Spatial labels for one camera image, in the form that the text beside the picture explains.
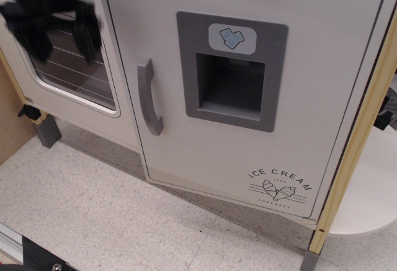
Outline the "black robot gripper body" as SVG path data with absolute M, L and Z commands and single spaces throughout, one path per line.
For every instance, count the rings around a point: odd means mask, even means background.
M 1 6 L 1 14 L 12 32 L 12 23 L 31 22 L 48 30 L 69 27 L 73 33 L 78 6 L 94 6 L 83 0 L 15 0 Z

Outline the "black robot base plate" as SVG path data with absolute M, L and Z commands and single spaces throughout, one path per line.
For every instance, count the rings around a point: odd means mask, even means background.
M 33 270 L 61 270 L 61 271 L 76 271 L 75 267 L 52 254 L 42 246 L 33 242 L 29 238 L 22 237 L 23 248 L 23 266 Z

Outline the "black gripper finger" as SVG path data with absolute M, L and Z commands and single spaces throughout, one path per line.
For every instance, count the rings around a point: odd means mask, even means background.
M 12 23 L 12 33 L 35 59 L 41 62 L 47 61 L 53 45 L 44 29 L 31 22 L 17 21 Z
M 94 6 L 78 6 L 76 8 L 73 36 L 82 56 L 88 63 L 92 62 L 102 46 L 100 26 Z

